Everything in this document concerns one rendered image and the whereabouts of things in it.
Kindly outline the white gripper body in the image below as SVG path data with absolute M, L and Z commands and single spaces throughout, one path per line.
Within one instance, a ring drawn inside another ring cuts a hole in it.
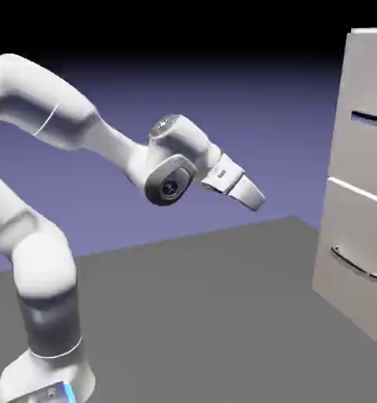
M 227 195 L 252 211 L 257 211 L 265 202 L 262 191 L 246 174 L 238 180 Z

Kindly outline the pale grey drawer front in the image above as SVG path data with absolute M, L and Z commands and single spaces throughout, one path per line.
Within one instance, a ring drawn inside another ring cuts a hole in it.
M 377 195 L 377 126 L 351 118 L 377 115 L 377 28 L 354 28 L 346 39 L 329 174 Z
M 377 196 L 335 178 L 327 180 L 312 287 L 377 342 L 377 282 L 342 263 L 332 246 L 377 272 Z

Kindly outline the pale grey cabinet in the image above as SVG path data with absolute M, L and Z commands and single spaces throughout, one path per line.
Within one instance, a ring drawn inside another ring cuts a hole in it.
M 346 38 L 312 287 L 377 342 L 377 28 Z

